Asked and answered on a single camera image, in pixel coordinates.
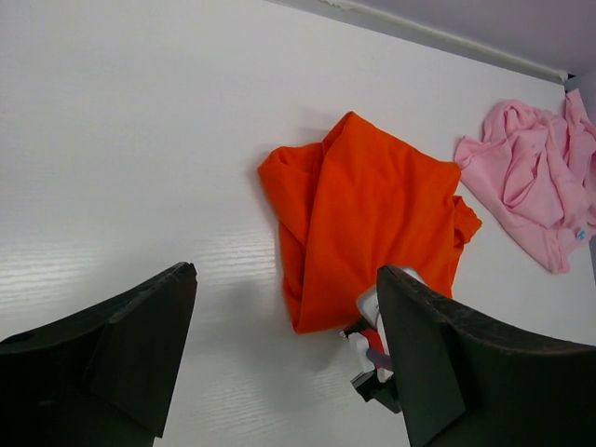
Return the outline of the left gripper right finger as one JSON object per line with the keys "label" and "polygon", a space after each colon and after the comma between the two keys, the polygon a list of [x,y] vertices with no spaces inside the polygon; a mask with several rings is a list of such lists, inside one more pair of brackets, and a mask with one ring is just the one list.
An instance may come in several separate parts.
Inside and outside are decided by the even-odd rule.
{"label": "left gripper right finger", "polygon": [[446,298],[395,266],[378,303],[413,446],[591,446],[595,349]]}

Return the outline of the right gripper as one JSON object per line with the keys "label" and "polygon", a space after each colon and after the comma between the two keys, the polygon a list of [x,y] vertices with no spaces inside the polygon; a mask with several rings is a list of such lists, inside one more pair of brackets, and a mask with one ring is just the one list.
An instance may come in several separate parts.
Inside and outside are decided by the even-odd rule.
{"label": "right gripper", "polygon": [[351,380],[351,385],[365,402],[376,400],[392,413],[400,413],[399,393],[392,377],[386,381],[377,372],[362,372]]}

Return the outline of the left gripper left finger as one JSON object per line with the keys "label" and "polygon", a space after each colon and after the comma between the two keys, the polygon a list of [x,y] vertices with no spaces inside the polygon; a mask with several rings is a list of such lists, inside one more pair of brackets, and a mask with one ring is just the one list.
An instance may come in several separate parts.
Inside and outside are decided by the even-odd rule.
{"label": "left gripper left finger", "polygon": [[177,263],[1,343],[4,446],[151,446],[162,437],[196,299]]}

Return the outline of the orange t-shirt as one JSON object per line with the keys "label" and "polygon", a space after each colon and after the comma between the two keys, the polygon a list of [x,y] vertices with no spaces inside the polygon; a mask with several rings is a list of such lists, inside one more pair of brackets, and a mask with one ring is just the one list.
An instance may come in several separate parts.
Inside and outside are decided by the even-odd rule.
{"label": "orange t-shirt", "polygon": [[481,220],[456,193],[460,168],[348,113],[320,142],[258,167],[278,218],[283,295],[298,333],[344,327],[386,264],[450,296]]}

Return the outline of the pink t-shirt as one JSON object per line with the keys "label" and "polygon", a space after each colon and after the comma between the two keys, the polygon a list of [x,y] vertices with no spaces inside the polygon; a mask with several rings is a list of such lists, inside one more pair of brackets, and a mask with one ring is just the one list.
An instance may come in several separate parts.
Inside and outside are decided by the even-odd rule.
{"label": "pink t-shirt", "polygon": [[577,89],[559,115],[517,100],[498,103],[482,137],[463,138],[454,161],[466,188],[553,274],[595,235],[595,126]]}

